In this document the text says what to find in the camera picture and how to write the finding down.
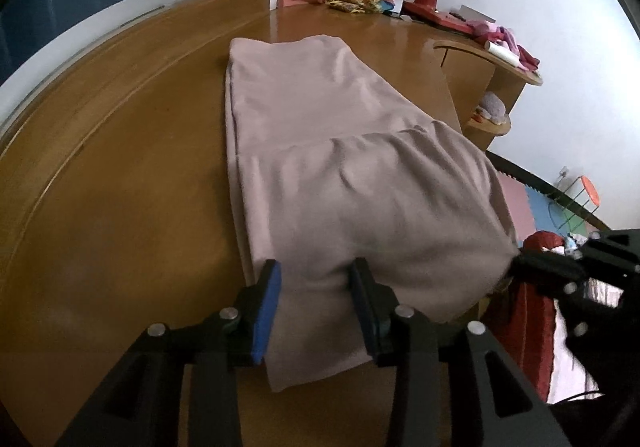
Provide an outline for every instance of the wooden table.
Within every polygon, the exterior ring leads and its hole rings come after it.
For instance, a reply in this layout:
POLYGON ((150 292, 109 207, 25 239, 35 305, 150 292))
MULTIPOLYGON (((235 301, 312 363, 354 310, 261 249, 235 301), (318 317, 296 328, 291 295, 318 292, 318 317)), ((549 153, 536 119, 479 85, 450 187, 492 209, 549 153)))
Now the wooden table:
MULTIPOLYGON (((111 38, 1 141, 0 400, 50 446, 149 323, 199 322, 244 279, 228 200, 224 77, 233 37, 328 33, 460 130, 422 26, 325 8, 192 0, 111 38)), ((270 393, 240 370, 245 445, 383 445, 392 369, 270 393)))
POLYGON ((487 91, 495 93, 508 116, 525 86, 542 86, 542 77, 498 59, 468 37, 425 24, 420 26, 432 39, 431 45, 447 78, 462 133, 481 150, 486 150, 496 136, 507 134, 511 122, 504 126, 474 122, 472 114, 482 96, 487 91))

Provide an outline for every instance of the paper roll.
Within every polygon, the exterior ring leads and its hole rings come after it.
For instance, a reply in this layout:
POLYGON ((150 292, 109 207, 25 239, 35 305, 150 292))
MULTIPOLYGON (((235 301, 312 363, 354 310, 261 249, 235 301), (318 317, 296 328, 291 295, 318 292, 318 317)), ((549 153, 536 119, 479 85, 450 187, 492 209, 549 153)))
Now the paper roll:
POLYGON ((487 41, 484 43, 484 49, 492 55, 495 55, 497 58, 508 62, 511 66, 515 66, 516 68, 520 66, 520 59, 518 56, 507 48, 503 48, 502 46, 498 46, 497 44, 487 41))

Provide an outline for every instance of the patterned cloth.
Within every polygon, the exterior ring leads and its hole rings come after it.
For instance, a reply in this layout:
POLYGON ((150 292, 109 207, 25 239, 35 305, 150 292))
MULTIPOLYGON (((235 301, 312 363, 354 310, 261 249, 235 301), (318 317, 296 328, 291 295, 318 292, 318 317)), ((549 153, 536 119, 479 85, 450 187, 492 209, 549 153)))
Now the patterned cloth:
POLYGON ((385 0, 324 0, 329 8, 346 13, 383 13, 393 5, 385 0))

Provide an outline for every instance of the stuffed toy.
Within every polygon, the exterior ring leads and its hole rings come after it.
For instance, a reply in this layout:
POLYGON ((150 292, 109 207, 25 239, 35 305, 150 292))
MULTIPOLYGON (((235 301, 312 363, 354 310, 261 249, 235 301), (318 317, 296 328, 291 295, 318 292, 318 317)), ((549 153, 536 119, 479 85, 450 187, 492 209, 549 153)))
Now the stuffed toy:
POLYGON ((495 125, 502 125, 507 123, 506 114, 507 110, 500 98, 495 93, 487 91, 482 97, 480 105, 476 107, 474 118, 478 120, 478 117, 480 117, 480 119, 484 118, 495 123, 495 125))

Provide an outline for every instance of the folded garment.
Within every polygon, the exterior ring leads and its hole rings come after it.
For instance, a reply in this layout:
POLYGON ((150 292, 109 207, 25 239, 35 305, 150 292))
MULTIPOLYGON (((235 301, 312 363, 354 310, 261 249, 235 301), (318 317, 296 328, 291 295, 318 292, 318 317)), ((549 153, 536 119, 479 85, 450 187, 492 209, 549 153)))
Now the folded garment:
POLYGON ((234 39, 226 76, 230 195, 244 273, 282 264, 271 387, 367 362, 346 268, 434 321, 471 308, 517 249, 495 170, 340 39, 234 39))

